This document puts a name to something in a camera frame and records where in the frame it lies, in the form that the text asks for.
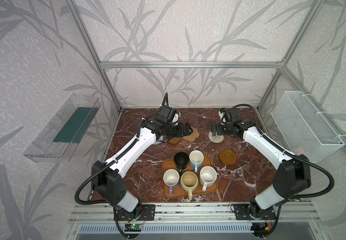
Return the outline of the small round wooden coaster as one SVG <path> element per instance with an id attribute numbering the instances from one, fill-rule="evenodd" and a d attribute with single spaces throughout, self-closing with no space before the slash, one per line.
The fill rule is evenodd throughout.
<path id="1" fill-rule="evenodd" d="M 178 144 L 180 141 L 182 140 L 182 138 L 173 138 L 169 141 L 169 144 L 172 144 L 172 145 L 176 145 Z"/>

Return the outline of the woven round coaster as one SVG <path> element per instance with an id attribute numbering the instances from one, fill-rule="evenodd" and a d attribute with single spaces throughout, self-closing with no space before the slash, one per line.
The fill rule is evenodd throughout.
<path id="1" fill-rule="evenodd" d="M 209 132 L 208 134 L 209 140 L 213 143 L 219 144 L 224 141 L 224 136 L 219 136 L 219 135 L 213 135 L 212 132 Z"/>

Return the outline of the cork flower coaster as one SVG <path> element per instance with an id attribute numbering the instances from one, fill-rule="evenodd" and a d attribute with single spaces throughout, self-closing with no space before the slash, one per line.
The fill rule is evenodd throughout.
<path id="1" fill-rule="evenodd" d="M 197 128 L 192 128 L 192 130 L 193 132 L 189 136 L 183 137 L 183 139 L 189 142 L 194 142 L 200 136 L 200 133 Z"/>

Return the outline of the large round wooden coaster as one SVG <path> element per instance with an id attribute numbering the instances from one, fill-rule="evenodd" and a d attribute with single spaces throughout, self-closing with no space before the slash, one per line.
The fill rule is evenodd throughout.
<path id="1" fill-rule="evenodd" d="M 224 149 L 220 152 L 220 160 L 227 166 L 234 165 L 237 159 L 236 153 L 230 149 Z"/>

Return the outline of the black mug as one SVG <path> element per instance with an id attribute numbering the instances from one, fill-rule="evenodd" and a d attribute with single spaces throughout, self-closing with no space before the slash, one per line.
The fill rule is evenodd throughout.
<path id="1" fill-rule="evenodd" d="M 180 176 L 183 174 L 184 170 L 187 168 L 189 161 L 190 161 L 190 158 L 187 153 L 179 152 L 175 154 L 174 163 Z"/>

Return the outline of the grey round coaster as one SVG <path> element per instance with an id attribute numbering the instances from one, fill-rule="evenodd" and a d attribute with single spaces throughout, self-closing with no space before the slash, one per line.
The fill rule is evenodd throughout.
<path id="1" fill-rule="evenodd" d="M 153 145 L 159 145 L 162 142 L 163 142 L 162 140 L 158 140 L 158 141 L 154 142 Z"/>

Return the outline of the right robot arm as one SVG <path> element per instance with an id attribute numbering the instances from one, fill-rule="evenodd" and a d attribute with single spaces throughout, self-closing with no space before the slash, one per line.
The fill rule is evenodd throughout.
<path id="1" fill-rule="evenodd" d="M 249 214 L 254 219 L 262 218 L 273 206 L 298 198 L 314 198 L 329 193 L 335 186 L 333 175 L 324 168 L 311 163 L 304 155 L 296 155 L 274 142 L 264 133 L 258 124 L 257 112 L 254 120 L 242 120 L 238 111 L 239 105 L 219 110 L 220 123 L 213 124 L 213 136 L 228 135 L 240 138 L 255 147 L 276 169 L 272 184 L 250 200 Z M 312 185 L 311 168 L 314 168 L 329 179 L 328 186 L 316 193 L 301 192 Z"/>

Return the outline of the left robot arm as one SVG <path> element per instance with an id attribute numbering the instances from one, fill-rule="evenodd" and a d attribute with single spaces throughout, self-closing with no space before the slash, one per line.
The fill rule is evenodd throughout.
<path id="1" fill-rule="evenodd" d="M 167 105 L 148 117 L 141 119 L 135 136 L 116 154 L 105 162 L 97 161 L 92 167 L 92 174 L 76 190 L 75 202 L 79 205 L 110 204 L 114 209 L 122 209 L 132 218 L 141 214 L 142 203 L 129 190 L 124 177 L 150 146 L 164 138 L 186 137 L 193 133 L 189 123 L 180 122 L 180 112 Z M 84 201 L 80 193 L 85 186 L 92 184 L 93 190 L 102 197 L 101 200 Z"/>

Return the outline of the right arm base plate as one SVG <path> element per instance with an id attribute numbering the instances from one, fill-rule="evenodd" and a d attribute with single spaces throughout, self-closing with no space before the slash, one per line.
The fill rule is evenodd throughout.
<path id="1" fill-rule="evenodd" d="M 231 211 L 235 214 L 236 220 L 275 220 L 276 213 L 273 207 L 262 210 L 260 207 L 251 204 L 231 204 Z"/>

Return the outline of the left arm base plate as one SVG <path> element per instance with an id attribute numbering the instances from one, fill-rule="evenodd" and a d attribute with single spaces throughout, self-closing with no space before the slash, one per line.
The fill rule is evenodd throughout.
<path id="1" fill-rule="evenodd" d="M 118 221 L 153 221 L 155 219 L 156 205 L 138 204 L 132 212 L 125 209 L 114 208 L 114 214 Z"/>

